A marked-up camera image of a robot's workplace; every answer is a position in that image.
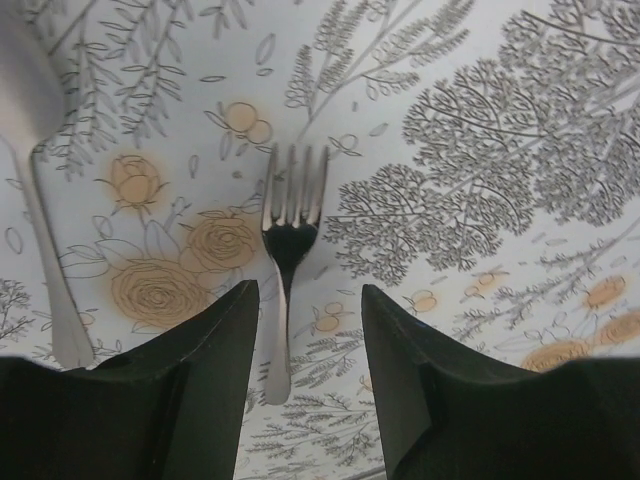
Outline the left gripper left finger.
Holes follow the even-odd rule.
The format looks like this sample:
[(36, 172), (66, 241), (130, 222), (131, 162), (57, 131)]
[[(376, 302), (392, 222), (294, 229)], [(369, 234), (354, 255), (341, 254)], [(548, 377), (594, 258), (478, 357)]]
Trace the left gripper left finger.
[(258, 326), (259, 288), (92, 370), (1, 360), (5, 479), (230, 479)]

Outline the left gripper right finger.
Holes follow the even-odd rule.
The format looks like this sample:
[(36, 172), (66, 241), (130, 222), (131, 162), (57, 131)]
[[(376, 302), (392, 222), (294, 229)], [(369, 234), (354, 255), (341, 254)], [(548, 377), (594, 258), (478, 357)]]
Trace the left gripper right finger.
[(373, 285), (361, 314), (390, 479), (635, 479), (639, 362), (534, 373), (422, 323)]

